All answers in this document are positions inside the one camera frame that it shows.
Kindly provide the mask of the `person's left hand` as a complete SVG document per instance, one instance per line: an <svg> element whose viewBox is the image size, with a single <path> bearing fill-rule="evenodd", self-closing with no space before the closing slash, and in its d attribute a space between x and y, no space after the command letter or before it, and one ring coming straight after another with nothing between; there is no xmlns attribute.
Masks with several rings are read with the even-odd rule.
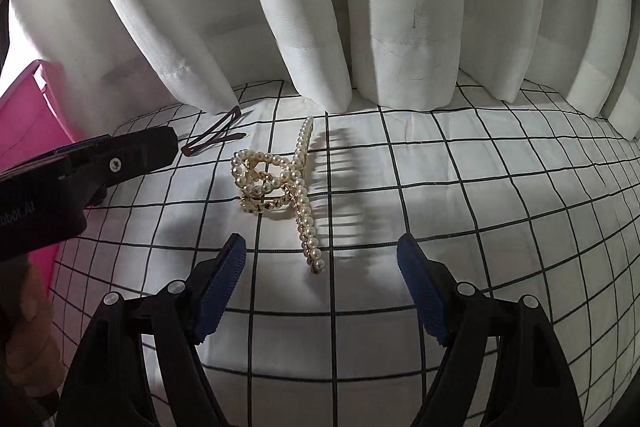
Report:
<svg viewBox="0 0 640 427"><path fill-rule="evenodd" d="M58 343L52 336L53 307L42 276L29 265L20 295L21 321L6 343L6 375L32 398L58 390L65 371Z"/></svg>

